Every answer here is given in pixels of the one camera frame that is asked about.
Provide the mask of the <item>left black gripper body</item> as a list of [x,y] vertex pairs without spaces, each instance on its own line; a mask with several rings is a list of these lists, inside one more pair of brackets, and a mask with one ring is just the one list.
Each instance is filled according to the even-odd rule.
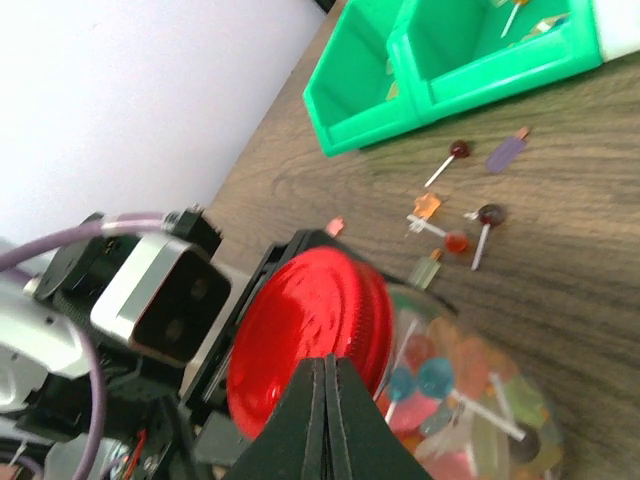
[[216,339],[204,360],[175,366],[101,346],[106,378],[104,434],[127,442],[125,479],[212,479],[248,448],[230,417],[226,376],[232,341]]

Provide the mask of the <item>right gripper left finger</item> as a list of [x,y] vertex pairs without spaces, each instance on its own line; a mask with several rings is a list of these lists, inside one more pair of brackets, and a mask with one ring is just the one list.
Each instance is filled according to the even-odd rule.
[[238,480],[323,479],[325,364],[302,361],[265,425],[225,475]]

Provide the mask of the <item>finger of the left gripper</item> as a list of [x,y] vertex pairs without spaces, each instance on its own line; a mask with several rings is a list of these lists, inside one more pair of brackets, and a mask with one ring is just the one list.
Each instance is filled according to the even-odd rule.
[[286,242],[271,244],[252,274],[246,274],[218,260],[214,265],[227,274],[232,291],[222,311],[186,371],[186,391],[181,403],[192,415],[213,411],[228,413],[226,376],[230,354],[245,313],[267,280],[289,260],[316,247],[332,247],[349,253],[350,248],[317,229],[303,229]]

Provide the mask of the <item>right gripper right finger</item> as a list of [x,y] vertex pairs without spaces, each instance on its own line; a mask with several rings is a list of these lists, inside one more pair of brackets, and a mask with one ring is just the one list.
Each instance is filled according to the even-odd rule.
[[391,432],[352,362],[330,355],[324,367],[327,477],[428,479]]

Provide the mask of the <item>clear plastic cup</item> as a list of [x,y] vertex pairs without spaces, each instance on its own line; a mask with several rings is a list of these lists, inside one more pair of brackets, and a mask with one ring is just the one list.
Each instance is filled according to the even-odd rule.
[[393,343],[374,399],[428,477],[560,478],[563,437],[536,383],[442,302],[388,291]]

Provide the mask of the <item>red round lid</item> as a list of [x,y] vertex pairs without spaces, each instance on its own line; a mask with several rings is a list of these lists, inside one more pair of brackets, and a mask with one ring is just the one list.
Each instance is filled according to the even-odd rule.
[[257,438],[300,361],[334,354],[375,395],[392,355],[394,318],[381,273],[331,247],[288,261],[258,292],[236,335],[227,375],[231,417]]

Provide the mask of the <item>green candy bin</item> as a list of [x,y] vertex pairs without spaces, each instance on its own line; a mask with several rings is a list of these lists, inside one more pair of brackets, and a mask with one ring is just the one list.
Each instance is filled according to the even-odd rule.
[[602,63],[589,1],[406,1],[386,46],[422,125]]
[[304,90],[319,145],[328,157],[419,126],[419,117],[387,41],[400,1],[349,1]]

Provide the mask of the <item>white candy bin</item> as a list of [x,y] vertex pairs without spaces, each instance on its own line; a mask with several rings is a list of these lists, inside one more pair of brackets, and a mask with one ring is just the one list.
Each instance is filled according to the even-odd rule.
[[593,0],[598,44],[609,62],[640,49],[640,0]]

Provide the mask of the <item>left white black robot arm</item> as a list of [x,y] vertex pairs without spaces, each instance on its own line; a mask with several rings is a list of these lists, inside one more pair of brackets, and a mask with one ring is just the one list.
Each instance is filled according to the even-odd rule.
[[328,242],[301,230],[270,247],[252,275],[213,255],[208,227],[101,231],[88,222],[36,257],[1,247],[1,413],[34,438],[47,479],[94,479],[116,446],[136,448],[121,476],[209,479],[249,440],[232,423],[228,368],[249,304],[295,255]]

